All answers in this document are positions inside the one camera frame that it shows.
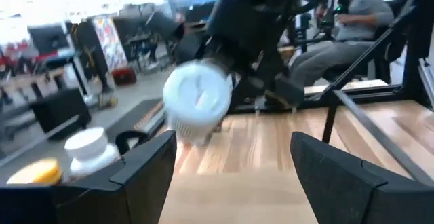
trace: colorful poster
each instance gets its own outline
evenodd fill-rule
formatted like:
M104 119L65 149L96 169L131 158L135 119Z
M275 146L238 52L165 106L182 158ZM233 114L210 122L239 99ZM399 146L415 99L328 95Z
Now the colorful poster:
M127 66L127 58L123 51L115 25L110 17L93 19L94 28L100 40L108 70L112 71Z

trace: chair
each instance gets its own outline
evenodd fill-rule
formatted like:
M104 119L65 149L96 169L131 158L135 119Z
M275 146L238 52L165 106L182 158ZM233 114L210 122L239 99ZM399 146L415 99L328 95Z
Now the chair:
M406 1L407 0L387 1L387 4L389 4L389 6L391 7L395 17L398 17ZM388 29L387 26L378 28L377 32L375 33L375 40L377 40L387 29ZM390 83L391 82L390 63L396 61L399 57L401 57L401 54L403 52L404 47L406 46L406 43L407 43L407 35L405 32L403 32L400 35L398 35L397 38L395 38L392 42L390 42L385 47L385 49L379 51L378 54L376 55L376 58L373 61L363 65L362 67L359 67L356 70L355 78L368 77L368 69L369 69L368 67L370 66L370 64L373 64L375 67L375 79L381 79L386 83ZM349 67L350 64L337 65L331 67L327 71L325 71L323 78L328 80L329 82L333 82L340 75L342 75Z

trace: gray pants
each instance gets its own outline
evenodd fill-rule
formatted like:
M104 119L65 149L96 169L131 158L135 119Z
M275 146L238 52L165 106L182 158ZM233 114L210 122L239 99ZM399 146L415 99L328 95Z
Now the gray pants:
M333 66L355 62L369 45L335 42L298 56L290 67L290 80L300 86L313 86Z

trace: white bottle cap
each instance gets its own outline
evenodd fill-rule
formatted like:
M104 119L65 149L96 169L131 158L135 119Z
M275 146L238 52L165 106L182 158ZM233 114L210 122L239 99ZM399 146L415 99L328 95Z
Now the white bottle cap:
M182 122L204 126L218 123L231 103L231 86L217 66L190 61L172 72L163 89L167 113Z
M64 149L71 158L87 159L104 152L109 140L102 127L89 128L66 140Z

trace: person's arm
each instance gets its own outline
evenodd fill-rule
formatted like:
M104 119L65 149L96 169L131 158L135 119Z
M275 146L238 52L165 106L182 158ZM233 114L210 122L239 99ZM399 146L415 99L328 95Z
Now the person's arm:
M387 26L395 19L392 9L383 0L359 0L358 8L368 15L350 15L344 24L366 24L370 26Z

